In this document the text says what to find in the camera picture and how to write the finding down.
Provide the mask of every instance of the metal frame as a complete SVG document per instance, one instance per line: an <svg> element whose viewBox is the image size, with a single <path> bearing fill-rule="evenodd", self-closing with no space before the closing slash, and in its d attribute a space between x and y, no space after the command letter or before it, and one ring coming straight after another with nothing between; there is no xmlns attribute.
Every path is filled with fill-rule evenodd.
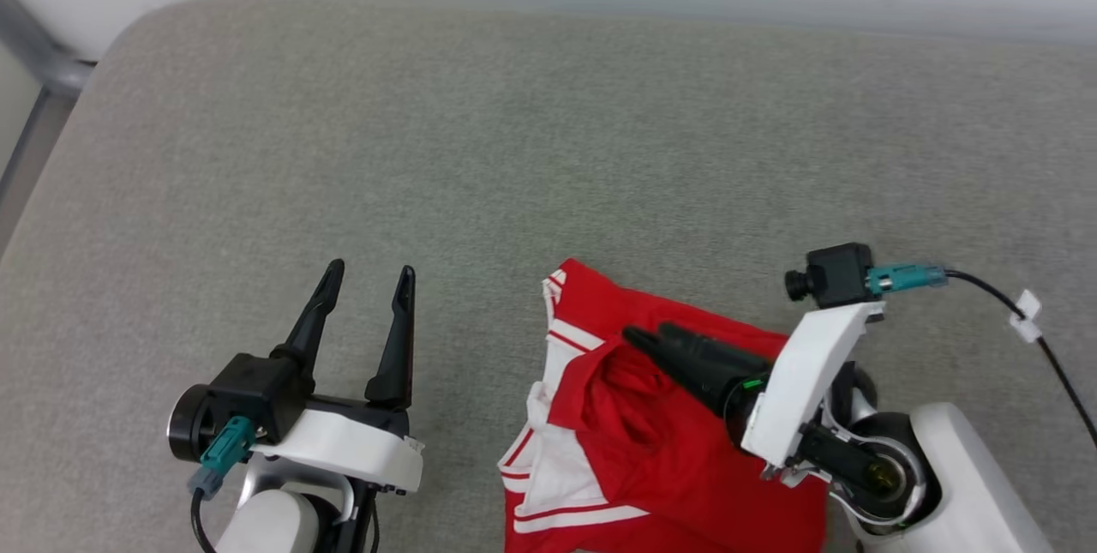
<svg viewBox="0 0 1097 553"><path fill-rule="evenodd" d="M7 163L0 167L0 257L11 242L15 225L23 214L35 182L42 174L50 151L56 146L64 124L72 111L76 99L59 97L39 88L38 100L23 124Z"/></svg>
<svg viewBox="0 0 1097 553"><path fill-rule="evenodd" d="M0 0L0 42L47 91L77 99L95 68L53 41L16 0Z"/></svg>

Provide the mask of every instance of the red garment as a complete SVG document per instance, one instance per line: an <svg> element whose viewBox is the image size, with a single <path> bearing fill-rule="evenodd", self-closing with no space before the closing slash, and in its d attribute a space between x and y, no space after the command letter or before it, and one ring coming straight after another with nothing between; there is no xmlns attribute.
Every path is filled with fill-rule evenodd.
<svg viewBox="0 0 1097 553"><path fill-rule="evenodd" d="M508 553L819 550L823 483L762 482L761 460L620 331L672 321L771 359L785 337L620 289L576 260L545 296L545 377L500 462Z"/></svg>

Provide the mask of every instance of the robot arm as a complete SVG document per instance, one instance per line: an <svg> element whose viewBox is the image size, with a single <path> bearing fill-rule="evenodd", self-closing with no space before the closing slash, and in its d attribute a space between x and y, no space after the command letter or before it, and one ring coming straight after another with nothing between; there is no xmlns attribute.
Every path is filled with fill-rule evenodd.
<svg viewBox="0 0 1097 553"><path fill-rule="evenodd" d="M866 551L1050 552L954 406L878 413L873 384L847 362L867 324L883 318L882 295L943 284L943 269L874 268L866 245L807 258L807 272L789 272L785 286L821 309L801 319L776 362L671 325L624 336L723 418L739 450L766 462L762 478L829 483Z"/></svg>
<svg viewBox="0 0 1097 553"><path fill-rule="evenodd" d="M189 388L168 424L172 454L202 466L189 483L191 523L203 551L215 551L200 506L236 464L247 476L236 514L216 551L359 553L376 526L380 493L419 488L422 443L409 437L415 271L405 267L393 296L393 323L365 400L316 395L313 369L335 309L343 262L333 260L285 342L268 358L240 353L208 385ZM286 485L332 490L340 503ZM372 550L377 549L374 528Z"/></svg>

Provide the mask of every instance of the gray couch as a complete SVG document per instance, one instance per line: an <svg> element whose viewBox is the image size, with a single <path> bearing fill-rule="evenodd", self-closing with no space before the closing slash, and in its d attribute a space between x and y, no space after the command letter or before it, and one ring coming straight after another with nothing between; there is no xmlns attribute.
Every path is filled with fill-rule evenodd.
<svg viewBox="0 0 1097 553"><path fill-rule="evenodd" d="M316 370L358 396L419 272L419 494L383 551L497 551L495 463L540 373L539 282L790 331L781 275L859 240L1045 303L1097 410L1097 53L638 19L227 1L142 19L94 72L0 262L0 550L193 552L173 402L348 274ZM1097 453L1003 307L893 296L857 357L885 408L955 402L1059 551ZM239 479L206 509L219 533ZM833 514L827 550L851 549Z"/></svg>

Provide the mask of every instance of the white trim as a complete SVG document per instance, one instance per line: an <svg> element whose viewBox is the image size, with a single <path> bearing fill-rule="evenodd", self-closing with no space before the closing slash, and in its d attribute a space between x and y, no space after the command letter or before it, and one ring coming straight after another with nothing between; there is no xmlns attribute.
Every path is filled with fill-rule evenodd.
<svg viewBox="0 0 1097 553"><path fill-rule="evenodd" d="M586 508L591 508L595 506L607 506L608 499L602 496L591 497L587 499L572 499L564 501L563 504L556 504L555 506L546 506L544 508L530 509L529 504L519 504L514 507L514 518L522 520L532 520L528 517L535 517L538 515L544 515L545 512L552 512L553 510L572 510L575 509L576 512L587 512Z"/></svg>
<svg viewBox="0 0 1097 553"><path fill-rule="evenodd" d="M603 339L599 339L590 334L590 331L584 330L580 327L572 326L570 324L564 321L564 319L552 319L548 323L548 331L555 331L555 334L561 335L565 339L574 342L579 347L586 347L588 350L597 350L602 346Z"/></svg>
<svg viewBox="0 0 1097 553"><path fill-rule="evenodd" d="M552 281L545 279L541 282L541 295L545 298L545 311L548 312L548 326L552 326L552 319L556 317L556 306L555 303L559 301L559 295L556 294L556 287Z"/></svg>
<svg viewBox="0 0 1097 553"><path fill-rule="evenodd" d="M572 359L579 358L580 354L588 353L585 352L584 350L580 350L579 347L575 347L572 343L565 341L564 339L561 339L559 337L553 337L552 335L545 335L545 342L548 345L548 347L556 347L556 349L564 350L564 353L568 354L567 359L568 362L570 362Z"/></svg>
<svg viewBox="0 0 1097 553"><path fill-rule="evenodd" d="M502 476L502 488L509 490L510 493L525 493L530 490L530 479L529 478L508 478L506 475Z"/></svg>
<svg viewBox="0 0 1097 553"><path fill-rule="evenodd" d="M612 523L626 519L646 517L647 512L632 506L614 506L601 510L579 510L577 512L559 512L536 519L513 521L514 532L533 533L553 528L570 528L577 526L596 526Z"/></svg>
<svg viewBox="0 0 1097 553"><path fill-rule="evenodd" d="M530 475L530 467L528 465L522 466L522 467L514 467L513 465L507 467L507 466L500 465L499 466L499 475L501 475L501 476L529 476Z"/></svg>

